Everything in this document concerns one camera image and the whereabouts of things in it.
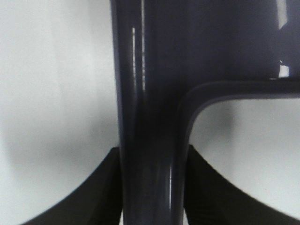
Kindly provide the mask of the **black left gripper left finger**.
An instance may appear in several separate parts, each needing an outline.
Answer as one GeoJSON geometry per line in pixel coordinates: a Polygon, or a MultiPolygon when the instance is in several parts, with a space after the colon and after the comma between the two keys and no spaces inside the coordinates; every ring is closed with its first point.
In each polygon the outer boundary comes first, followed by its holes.
{"type": "Polygon", "coordinates": [[[26,222],[28,225],[118,225],[122,212],[119,148],[71,194],[26,222]]]}

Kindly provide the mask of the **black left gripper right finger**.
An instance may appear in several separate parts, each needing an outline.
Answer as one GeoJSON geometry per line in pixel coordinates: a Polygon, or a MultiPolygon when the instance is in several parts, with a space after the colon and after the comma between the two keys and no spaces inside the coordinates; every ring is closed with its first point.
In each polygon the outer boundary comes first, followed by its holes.
{"type": "Polygon", "coordinates": [[[247,195],[189,146],[184,209],[190,225],[298,225],[300,221],[247,195]]]}

